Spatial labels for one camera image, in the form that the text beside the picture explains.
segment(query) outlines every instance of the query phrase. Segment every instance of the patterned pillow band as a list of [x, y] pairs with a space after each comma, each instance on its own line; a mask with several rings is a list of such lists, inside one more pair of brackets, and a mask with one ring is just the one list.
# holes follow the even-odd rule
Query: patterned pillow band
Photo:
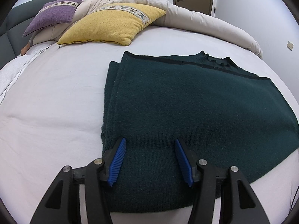
[[42, 8], [38, 12], [38, 14], [41, 13], [41, 12], [43, 12], [44, 10], [49, 9], [50, 7], [55, 7], [55, 6], [73, 6], [76, 9], [77, 6], [79, 6], [79, 3], [72, 2], [72, 1], [56, 2], [56, 3], [53, 3], [53, 4], [49, 5], [49, 6], [46, 6], [46, 7]]
[[98, 12], [98, 11], [103, 11], [103, 10], [126, 11], [128, 13], [131, 13], [131, 14], [135, 15], [137, 18], [141, 19], [141, 21], [144, 25], [146, 25], [150, 21], [149, 17], [144, 12], [142, 12], [142, 11], [140, 11], [140, 10], [134, 8], [134, 7], [122, 6], [122, 5], [103, 6], [103, 7], [97, 8], [94, 11], [88, 13], [88, 15], [92, 14], [92, 13], [95, 13], [95, 12]]

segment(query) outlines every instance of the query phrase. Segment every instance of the pillow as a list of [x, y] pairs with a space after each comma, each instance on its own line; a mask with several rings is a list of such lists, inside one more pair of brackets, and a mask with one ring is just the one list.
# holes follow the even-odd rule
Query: pillow
[[71, 23], [82, 0], [57, 0], [46, 3], [25, 30], [26, 35], [53, 24]]
[[101, 41], [127, 46], [136, 34], [165, 13], [162, 9], [144, 4], [107, 4], [76, 22], [57, 44]]

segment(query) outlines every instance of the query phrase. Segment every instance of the metal screw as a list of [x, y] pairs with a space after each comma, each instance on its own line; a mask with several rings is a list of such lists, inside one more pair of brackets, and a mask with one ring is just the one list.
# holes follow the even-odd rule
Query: metal screw
[[199, 163], [200, 165], [204, 166], [204, 165], [207, 165], [207, 160], [200, 159], [200, 160], [198, 161], [198, 163]]
[[235, 173], [239, 171], [237, 166], [231, 166], [231, 170]]
[[102, 162], [103, 162], [103, 160], [101, 158], [97, 158], [94, 160], [94, 164], [96, 164], [96, 165], [100, 165], [100, 164], [102, 164]]
[[69, 170], [71, 170], [71, 167], [70, 166], [64, 166], [62, 171], [67, 173]]

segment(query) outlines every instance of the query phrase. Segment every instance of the headboard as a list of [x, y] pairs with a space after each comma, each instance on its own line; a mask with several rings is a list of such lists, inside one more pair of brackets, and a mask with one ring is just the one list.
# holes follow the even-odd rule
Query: headboard
[[31, 37], [23, 37], [24, 31], [44, 4], [53, 1], [32, 0], [11, 9], [0, 26], [0, 69], [20, 54]]

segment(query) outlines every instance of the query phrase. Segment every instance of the green fabric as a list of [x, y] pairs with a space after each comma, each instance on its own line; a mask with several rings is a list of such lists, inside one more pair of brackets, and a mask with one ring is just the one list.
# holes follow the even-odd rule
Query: green fabric
[[217, 167], [238, 166], [249, 182], [299, 147], [297, 118], [272, 81], [204, 52], [125, 52], [121, 63], [110, 63], [104, 103], [103, 151], [118, 137], [127, 139], [118, 180], [106, 193], [112, 212], [192, 204], [195, 192], [183, 181], [176, 137]]

